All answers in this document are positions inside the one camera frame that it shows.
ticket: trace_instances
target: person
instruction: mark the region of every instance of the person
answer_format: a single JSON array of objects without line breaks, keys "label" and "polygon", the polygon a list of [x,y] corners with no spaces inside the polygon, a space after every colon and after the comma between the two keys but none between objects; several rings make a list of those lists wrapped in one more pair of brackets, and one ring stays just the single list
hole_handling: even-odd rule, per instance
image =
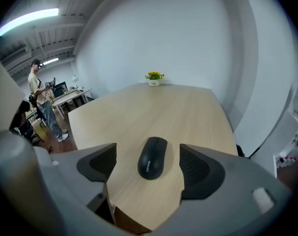
[{"label": "person", "polygon": [[59,127],[55,114],[52,110],[49,93],[47,92],[51,89],[49,86],[44,87],[41,81],[35,75],[40,69],[40,61],[35,59],[31,64],[31,70],[28,77],[28,83],[31,91],[31,96],[36,99],[39,110],[42,112],[44,118],[46,119],[50,130],[54,133],[58,142],[62,142],[68,137],[66,134],[67,130],[61,130]]}]

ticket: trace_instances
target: ceiling light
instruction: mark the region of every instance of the ceiling light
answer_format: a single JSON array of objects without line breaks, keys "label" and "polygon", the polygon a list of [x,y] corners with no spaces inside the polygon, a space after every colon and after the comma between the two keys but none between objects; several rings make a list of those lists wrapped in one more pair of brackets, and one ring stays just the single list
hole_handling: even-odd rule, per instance
[{"label": "ceiling light", "polygon": [[57,60],[59,60],[59,58],[51,59],[49,61],[44,62],[43,65],[47,65],[47,64],[52,63],[52,62],[57,61]]},{"label": "ceiling light", "polygon": [[58,14],[59,14],[59,10],[56,8],[56,9],[39,10],[36,12],[29,13],[27,15],[23,15],[19,18],[16,18],[10,21],[4,26],[0,27],[0,36],[3,36],[6,32],[8,32],[9,30],[12,30],[13,28],[19,25],[22,25],[27,22],[40,19],[40,18],[57,16]]}]

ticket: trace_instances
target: desk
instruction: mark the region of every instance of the desk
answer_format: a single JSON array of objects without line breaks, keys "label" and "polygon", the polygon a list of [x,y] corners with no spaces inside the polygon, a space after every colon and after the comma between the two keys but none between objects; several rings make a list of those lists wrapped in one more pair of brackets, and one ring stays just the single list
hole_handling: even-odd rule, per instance
[{"label": "desk", "polygon": [[35,114],[36,114],[36,108],[33,108],[33,110],[31,111],[31,113],[29,113],[29,114],[26,116],[26,119],[28,120],[28,119],[31,118],[32,116],[35,117]]},{"label": "desk", "polygon": [[86,102],[88,103],[88,99],[85,96],[85,93],[89,92],[90,90],[91,89],[85,89],[83,92],[80,92],[80,93],[76,93],[76,90],[74,90],[70,93],[66,93],[65,95],[59,96],[56,99],[54,99],[54,103],[52,104],[52,106],[57,107],[57,110],[59,111],[60,116],[62,117],[62,119],[65,119],[63,115],[64,111],[61,109],[60,105],[67,101],[73,100],[81,95],[83,95],[86,98]]},{"label": "desk", "polygon": [[[238,154],[228,120],[210,89],[136,84],[71,111],[69,121],[78,149],[117,143],[117,164],[107,182],[110,200],[151,230],[179,207],[184,188],[180,143]],[[137,163],[152,136],[168,145],[162,175],[146,180],[138,174]]]}]

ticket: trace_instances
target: jeans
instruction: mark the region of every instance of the jeans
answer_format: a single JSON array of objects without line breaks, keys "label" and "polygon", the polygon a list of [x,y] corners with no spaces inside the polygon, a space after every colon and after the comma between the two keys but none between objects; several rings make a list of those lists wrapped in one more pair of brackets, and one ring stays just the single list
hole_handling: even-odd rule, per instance
[{"label": "jeans", "polygon": [[39,110],[42,112],[44,118],[46,119],[50,130],[54,133],[56,138],[61,138],[62,130],[60,129],[59,125],[57,124],[55,114],[53,109],[51,108],[51,104],[49,101],[46,101],[43,105],[38,105]]}]

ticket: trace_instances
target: black mouse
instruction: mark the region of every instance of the black mouse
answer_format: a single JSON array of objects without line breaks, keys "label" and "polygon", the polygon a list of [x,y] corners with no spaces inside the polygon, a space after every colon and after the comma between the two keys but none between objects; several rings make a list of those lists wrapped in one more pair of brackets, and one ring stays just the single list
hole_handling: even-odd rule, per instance
[{"label": "black mouse", "polygon": [[138,161],[138,173],[143,178],[153,180],[161,176],[168,142],[160,137],[150,137]]}]

